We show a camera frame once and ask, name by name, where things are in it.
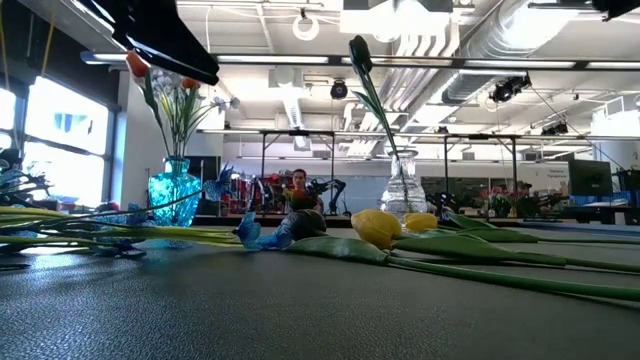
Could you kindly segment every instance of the table surface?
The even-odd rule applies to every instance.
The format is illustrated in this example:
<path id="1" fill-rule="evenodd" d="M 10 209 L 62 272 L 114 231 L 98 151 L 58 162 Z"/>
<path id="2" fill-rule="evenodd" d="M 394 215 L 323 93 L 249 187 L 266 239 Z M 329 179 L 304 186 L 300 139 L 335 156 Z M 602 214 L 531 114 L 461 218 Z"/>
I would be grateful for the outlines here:
<path id="1" fill-rule="evenodd" d="M 508 247 L 640 262 L 640 246 Z M 0 273 L 1 359 L 640 359 L 640 305 L 626 302 L 204 245 L 0 262 L 33 265 Z M 626 274 L 467 267 L 640 288 Z"/>

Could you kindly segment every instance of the blue glass sculpture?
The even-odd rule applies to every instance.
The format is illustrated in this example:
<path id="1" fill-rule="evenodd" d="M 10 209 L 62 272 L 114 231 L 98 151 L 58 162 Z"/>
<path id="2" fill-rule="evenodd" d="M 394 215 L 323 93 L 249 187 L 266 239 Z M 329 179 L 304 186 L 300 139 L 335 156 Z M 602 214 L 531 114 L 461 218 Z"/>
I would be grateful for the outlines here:
<path id="1" fill-rule="evenodd" d="M 200 179 L 187 174 L 189 160 L 169 157 L 165 159 L 165 172 L 149 178 L 151 206 L 158 206 L 201 191 Z M 175 205 L 154 210 L 153 217 L 159 226 L 190 226 L 196 214 L 200 195 Z M 184 241 L 168 241 L 172 248 L 185 248 L 191 244 Z"/>

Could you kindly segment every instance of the vase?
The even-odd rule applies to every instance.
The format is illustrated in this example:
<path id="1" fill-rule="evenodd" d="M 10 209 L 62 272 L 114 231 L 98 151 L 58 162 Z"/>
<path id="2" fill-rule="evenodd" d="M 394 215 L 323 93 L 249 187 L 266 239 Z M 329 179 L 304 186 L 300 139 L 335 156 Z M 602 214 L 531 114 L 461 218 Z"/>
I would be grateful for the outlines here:
<path id="1" fill-rule="evenodd" d="M 200 179 L 187 174 L 189 159 L 169 157 L 164 159 L 164 172 L 149 178 L 149 200 L 151 206 L 170 203 L 202 189 Z M 192 196 L 182 202 L 153 211 L 153 217 L 159 226 L 191 225 L 196 214 L 200 196 Z M 185 241 L 167 241 L 171 248 L 191 246 Z"/>
<path id="2" fill-rule="evenodd" d="M 417 151 L 401 150 L 398 156 L 391 153 L 391 179 L 382 194 L 380 210 L 390 212 L 404 223 L 404 214 L 427 212 L 427 200 L 422 186 L 416 180 Z"/>

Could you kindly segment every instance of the table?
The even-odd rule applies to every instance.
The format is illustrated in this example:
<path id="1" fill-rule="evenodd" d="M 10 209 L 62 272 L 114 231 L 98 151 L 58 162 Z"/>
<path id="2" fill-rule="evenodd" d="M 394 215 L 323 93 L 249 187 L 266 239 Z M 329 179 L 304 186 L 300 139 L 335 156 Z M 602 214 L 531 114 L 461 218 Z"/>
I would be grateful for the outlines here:
<path id="1" fill-rule="evenodd" d="M 509 247 L 640 261 L 632 246 Z M 640 305 L 624 302 L 204 245 L 0 261 L 33 264 L 0 273 L 1 359 L 640 359 Z M 469 267 L 640 287 L 631 275 Z"/>

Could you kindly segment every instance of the ceiling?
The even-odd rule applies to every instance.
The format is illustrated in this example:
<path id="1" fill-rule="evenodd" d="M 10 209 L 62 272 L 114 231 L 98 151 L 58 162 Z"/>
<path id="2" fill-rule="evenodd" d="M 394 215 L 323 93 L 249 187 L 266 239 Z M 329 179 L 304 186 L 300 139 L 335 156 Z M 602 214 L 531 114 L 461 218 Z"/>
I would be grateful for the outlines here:
<path id="1" fill-rule="evenodd" d="M 48 19 L 52 2 L 41 0 L 20 0 L 38 15 Z M 108 32 L 90 16 L 83 14 L 72 4 L 73 0 L 61 0 L 56 7 L 55 25 L 74 37 L 87 48 L 98 52 L 113 52 L 117 48 L 109 40 Z M 274 10 L 265 6 L 246 6 L 247 1 L 228 0 L 230 6 L 178 7 L 180 17 L 211 53 L 278 53 L 278 54 L 344 54 L 348 53 L 348 42 L 354 34 L 340 32 L 340 11 L 342 0 L 323 0 L 324 7 L 317 10 L 309 5 L 307 13 L 322 17 L 319 33 L 311 41 L 298 39 L 292 24 L 299 14 L 295 7 Z M 468 38 L 474 24 L 481 21 L 498 0 L 473 0 L 475 10 L 459 17 L 461 41 Z M 639 59 L 640 15 L 631 13 L 621 20 L 608 23 L 598 21 L 596 14 L 584 13 L 569 22 L 560 33 L 535 51 L 533 57 L 540 58 L 612 58 Z M 301 30 L 308 29 L 302 22 Z M 396 54 L 399 41 L 383 43 L 372 36 L 364 36 L 371 53 Z M 225 91 L 238 97 L 242 106 L 239 111 L 228 114 L 232 127 L 248 128 L 261 124 L 260 120 L 273 120 L 285 109 L 277 93 L 268 89 L 270 66 L 225 66 L 219 72 Z M 313 116 L 307 128 L 327 128 L 335 126 L 332 117 L 342 116 L 345 104 L 355 101 L 347 97 L 342 101 L 332 100 L 329 90 L 333 79 L 345 79 L 351 89 L 359 88 L 359 81 L 350 68 L 306 67 L 302 69 L 305 87 L 308 89 L 300 99 L 303 113 Z M 379 86 L 389 76 L 391 70 L 376 68 L 372 78 Z M 594 72 L 536 72 L 530 73 L 533 88 L 518 95 L 510 103 L 500 106 L 485 106 L 487 91 L 481 91 L 471 99 L 468 107 L 460 108 L 452 116 L 455 122 L 449 132 L 473 133 L 498 131 L 502 133 L 523 133 L 531 123 L 545 119 L 554 111 L 568 109 L 568 121 L 578 132 L 588 132 L 591 111 L 602 106 L 604 100 L 612 99 L 620 91 L 640 92 L 640 74 L 636 73 L 594 73 Z M 424 91 L 416 89 L 416 96 Z M 326 115 L 326 120 L 317 115 Z M 273 126 L 273 121 L 265 123 Z"/>

